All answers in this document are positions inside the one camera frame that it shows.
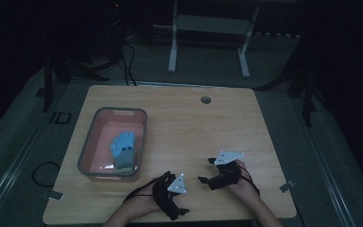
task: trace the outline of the plastic bin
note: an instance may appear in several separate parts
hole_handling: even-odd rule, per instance
[[[78,158],[78,170],[91,180],[137,180],[144,139],[147,128],[147,113],[142,109],[105,107],[94,116],[83,149]],[[120,133],[131,131],[135,135],[134,168],[119,172],[115,168],[111,143]]]

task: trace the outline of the metal stand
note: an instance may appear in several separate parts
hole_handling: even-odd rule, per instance
[[[178,55],[177,33],[178,30],[194,30],[205,32],[219,32],[228,34],[240,34],[245,36],[244,43],[237,48],[238,59],[240,61],[241,74],[243,78],[250,76],[249,67],[246,60],[246,51],[257,18],[259,7],[256,7],[250,20],[203,17],[178,14],[178,0],[173,1],[173,29],[172,46],[170,48],[169,73],[176,72],[176,60]]]

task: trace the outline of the motion capture marker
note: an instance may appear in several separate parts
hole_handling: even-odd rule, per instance
[[[210,104],[211,103],[211,98],[210,97],[208,97],[208,96],[202,96],[201,97],[201,102],[203,103],[203,104]]]
[[[226,165],[244,156],[243,152],[221,151],[214,161],[215,165]]]
[[[173,183],[170,184],[170,186],[167,188],[167,191],[180,194],[187,192],[184,186],[184,173],[182,173],[178,178],[175,179],[175,181],[173,181]]]

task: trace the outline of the tabletop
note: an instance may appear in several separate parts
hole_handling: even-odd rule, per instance
[[[209,97],[210,103],[201,102]],[[133,183],[91,181],[77,168],[88,129],[102,107],[141,108],[147,112],[147,130],[139,177]],[[197,176],[218,173],[208,163],[220,151],[243,152],[240,158],[261,190],[261,198],[277,218],[293,218],[296,209],[285,184],[275,148],[255,93],[243,88],[156,87],[95,85],[89,89],[78,117],[53,191],[62,200],[49,200],[46,224],[103,223],[133,189],[167,170],[184,173],[186,194],[174,198],[190,210],[175,221],[254,218],[228,188],[214,191]],[[165,222],[163,212],[135,222]]]

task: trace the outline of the cable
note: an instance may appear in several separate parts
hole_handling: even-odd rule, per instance
[[[136,84],[136,82],[134,80],[134,77],[131,74],[131,65],[132,65],[132,62],[134,60],[135,51],[134,51],[134,48],[130,44],[125,43],[125,45],[128,46],[131,49],[131,59],[130,59],[130,63],[129,63],[129,77],[130,77],[131,81],[133,82],[134,86],[137,86],[137,84]]]
[[[149,181],[148,183],[144,184],[141,187],[137,187],[136,189],[134,189],[133,191],[131,191],[123,200],[123,202],[128,201],[129,199],[133,198],[134,196],[152,196],[152,195],[144,195],[144,194],[136,194],[138,192],[140,192],[143,188],[148,187],[149,185],[156,183],[162,179],[166,179],[169,178],[171,176],[170,172],[166,172],[164,175],[154,178],[151,181]]]
[[[242,166],[240,166],[240,168],[244,169],[250,175],[250,173],[248,172],[248,170],[246,168],[244,168]],[[231,171],[225,171],[225,172],[231,173],[233,175],[238,175],[240,178],[246,180],[248,183],[250,183],[254,187],[254,189],[258,192],[258,195],[259,195],[259,189],[255,186],[253,181],[251,181],[250,179],[248,179],[248,178],[246,178],[246,177],[244,177],[244,176],[242,176],[240,174],[235,174],[234,172],[231,172]],[[293,201],[293,203],[294,203],[294,206],[296,207],[297,215],[299,216],[300,222],[302,223],[302,227],[305,227],[305,222],[304,222],[302,213],[300,212],[299,207],[297,206],[296,202]]]
[[[251,186],[254,188],[254,190],[258,193],[258,196],[261,196],[261,192],[260,192],[260,190],[258,189],[258,187],[254,184],[254,182],[252,181],[252,180],[250,180],[250,179],[248,179],[248,178],[246,178],[245,176],[242,176],[241,174],[237,174],[237,173],[235,173],[235,172],[233,172],[233,171],[230,171],[230,170],[222,170],[221,171],[222,173],[229,173],[229,174],[231,174],[231,175],[234,175],[234,176],[237,176],[237,177],[239,177],[239,178],[242,178],[242,179],[244,179],[246,182],[248,182],[249,184],[251,184]]]
[[[126,84],[129,86],[129,80],[128,80],[128,66],[126,65],[126,61],[125,61],[125,57],[122,55],[122,58],[121,58],[123,64],[125,65],[125,81],[126,81]]]
[[[167,33],[170,33],[171,31],[172,31],[172,29],[168,29],[167,31],[162,32],[161,34],[155,35],[153,37],[153,39],[158,38],[158,37],[161,37],[161,36],[163,36],[163,35],[165,35]]]
[[[136,40],[133,40],[132,38],[133,37],[136,37],[140,34],[140,32],[137,32],[137,33],[134,33],[133,35],[130,35],[128,36],[127,38],[125,38],[125,41],[127,42],[133,42],[133,43],[138,43],[138,44],[143,44],[145,43],[145,41],[136,41]]]
[[[60,167],[58,164],[54,163],[54,162],[45,162],[45,163],[42,163],[41,165],[37,166],[37,167],[36,167],[36,168],[32,171],[32,175],[31,175],[31,177],[32,177],[32,181],[33,181],[36,185],[38,185],[38,186],[41,186],[41,187],[53,187],[53,186],[54,186],[53,184],[44,184],[44,183],[40,183],[40,182],[38,182],[38,181],[37,181],[37,177],[36,177],[36,173],[37,173],[37,171],[38,171],[38,170],[40,170],[40,168],[42,168],[43,166],[47,166],[47,165],[53,165],[53,166],[55,166],[58,170],[60,170],[60,169],[61,169],[61,167]]]
[[[113,65],[112,67],[110,67],[109,69],[105,70],[105,71],[102,71],[102,72],[99,72],[99,75],[102,76],[108,72],[110,72],[111,70],[113,70],[113,68],[117,67],[119,64],[117,63],[116,65]]]

